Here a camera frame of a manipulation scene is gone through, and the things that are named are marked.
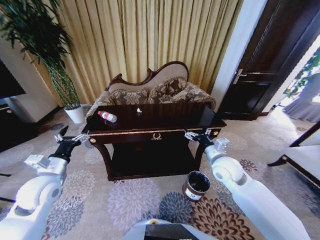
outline dark wooden coffee table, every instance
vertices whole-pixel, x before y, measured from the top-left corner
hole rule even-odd
[[[116,115],[117,122],[104,120],[98,111]],[[214,138],[224,126],[204,103],[116,105],[99,106],[82,132],[102,154],[113,181],[199,170],[204,149],[198,147],[194,158],[184,129],[196,133],[210,129]],[[112,159],[105,144],[113,144]]]

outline chair leg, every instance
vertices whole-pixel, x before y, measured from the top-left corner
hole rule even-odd
[[[288,157],[286,155],[282,155],[282,157],[280,157],[277,161],[275,161],[273,163],[269,163],[268,166],[274,167],[274,166],[280,166],[280,165],[286,164],[287,159],[288,159]]]

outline door handle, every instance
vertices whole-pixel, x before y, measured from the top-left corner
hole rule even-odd
[[[236,73],[235,78],[234,78],[232,84],[237,84],[237,82],[238,82],[238,80],[239,80],[240,77],[245,77],[245,76],[247,76],[247,74],[241,74],[242,71],[243,71],[243,69],[239,69],[239,70],[238,70],[238,72]]]

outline patterned cushion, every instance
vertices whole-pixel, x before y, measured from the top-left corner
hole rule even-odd
[[[196,102],[196,103],[208,103],[211,108],[214,109],[216,106],[215,99],[208,93],[203,91],[200,87],[188,83],[188,86],[179,92],[177,95],[170,99],[171,103],[186,103],[186,102]]]
[[[185,89],[187,81],[178,76],[164,81],[150,91],[148,104],[159,104],[169,101],[174,95]]]
[[[115,90],[111,93],[111,98],[116,105],[146,104],[147,89],[140,91]]]

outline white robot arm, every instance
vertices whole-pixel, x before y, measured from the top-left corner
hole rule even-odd
[[[237,160],[227,156],[229,141],[218,138],[213,143],[209,133],[208,130],[202,135],[186,132],[185,136],[204,146],[214,177],[229,189],[236,204],[264,237],[270,240],[309,240],[299,218],[265,185],[252,179]]]
[[[0,222],[1,239],[40,240],[46,230],[47,216],[62,193],[67,164],[75,146],[88,139],[80,134],[62,137],[68,126],[55,135],[58,149],[49,158],[30,155],[24,162],[37,170],[37,177],[27,181],[17,192],[16,202]]]

